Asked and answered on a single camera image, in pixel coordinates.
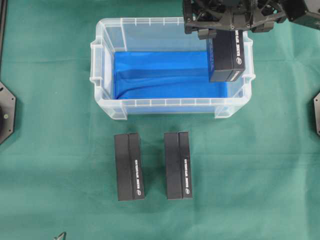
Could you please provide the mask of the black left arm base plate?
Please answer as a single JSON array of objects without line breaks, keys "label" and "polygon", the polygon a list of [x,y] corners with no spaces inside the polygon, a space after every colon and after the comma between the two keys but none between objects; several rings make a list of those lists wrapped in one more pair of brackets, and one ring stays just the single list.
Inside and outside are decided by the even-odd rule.
[{"label": "black left arm base plate", "polygon": [[15,130],[16,97],[0,83],[0,143],[2,144]]}]

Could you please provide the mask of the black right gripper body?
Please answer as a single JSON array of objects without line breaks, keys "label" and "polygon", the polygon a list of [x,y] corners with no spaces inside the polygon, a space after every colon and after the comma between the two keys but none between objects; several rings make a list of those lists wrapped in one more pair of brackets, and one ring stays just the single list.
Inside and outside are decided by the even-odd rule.
[{"label": "black right gripper body", "polygon": [[184,0],[184,32],[199,29],[266,33],[287,19],[282,0]]}]

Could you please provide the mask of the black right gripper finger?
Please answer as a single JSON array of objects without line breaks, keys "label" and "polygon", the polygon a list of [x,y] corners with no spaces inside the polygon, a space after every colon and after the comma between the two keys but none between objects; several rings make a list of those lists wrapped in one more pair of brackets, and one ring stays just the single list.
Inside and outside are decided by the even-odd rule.
[{"label": "black right gripper finger", "polygon": [[200,40],[208,40],[208,39],[214,39],[217,35],[216,29],[198,29],[197,35]]}]

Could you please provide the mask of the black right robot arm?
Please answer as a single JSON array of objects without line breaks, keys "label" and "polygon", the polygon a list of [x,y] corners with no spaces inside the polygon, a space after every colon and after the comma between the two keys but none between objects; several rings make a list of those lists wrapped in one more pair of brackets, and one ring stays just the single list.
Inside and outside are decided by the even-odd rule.
[{"label": "black right robot arm", "polygon": [[318,0],[184,0],[184,32],[197,32],[201,40],[221,31],[266,33],[275,24],[291,23],[318,30]]}]

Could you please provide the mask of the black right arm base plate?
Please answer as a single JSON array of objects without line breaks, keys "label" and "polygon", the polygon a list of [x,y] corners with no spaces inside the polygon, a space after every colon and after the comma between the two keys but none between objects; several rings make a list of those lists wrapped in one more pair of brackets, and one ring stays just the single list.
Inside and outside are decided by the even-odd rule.
[{"label": "black right arm base plate", "polygon": [[313,99],[316,133],[320,136],[320,92]]}]

